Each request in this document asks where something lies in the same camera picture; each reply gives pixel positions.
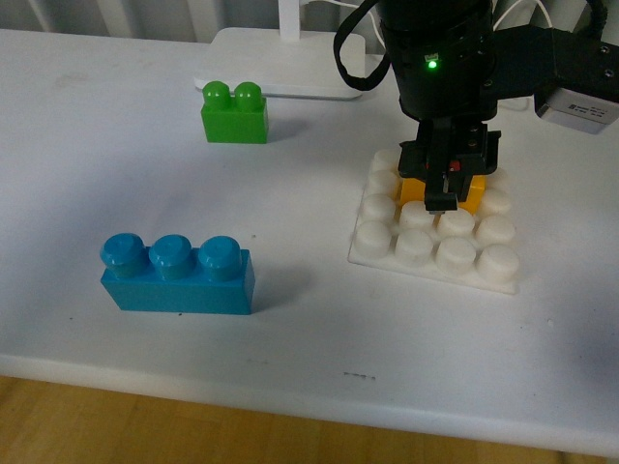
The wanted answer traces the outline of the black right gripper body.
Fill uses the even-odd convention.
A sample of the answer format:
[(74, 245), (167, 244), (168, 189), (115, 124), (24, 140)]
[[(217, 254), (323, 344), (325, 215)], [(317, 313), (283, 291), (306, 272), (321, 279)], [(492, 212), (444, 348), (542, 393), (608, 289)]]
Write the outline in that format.
[(448, 177), (489, 175), (497, 169), (499, 130), (473, 117), (448, 122), (448, 129), (440, 129), (438, 119), (421, 120), (416, 138), (400, 143), (401, 178), (425, 180), (432, 167)]

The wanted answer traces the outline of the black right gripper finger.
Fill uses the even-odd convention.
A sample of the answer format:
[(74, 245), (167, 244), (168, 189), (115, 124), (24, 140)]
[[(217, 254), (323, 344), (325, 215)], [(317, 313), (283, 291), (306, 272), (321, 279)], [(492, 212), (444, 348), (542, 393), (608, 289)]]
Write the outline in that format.
[(425, 205), (430, 213), (442, 215), (457, 209), (457, 195), (449, 192), (448, 179), (452, 119), (439, 118), (431, 122), (427, 151)]

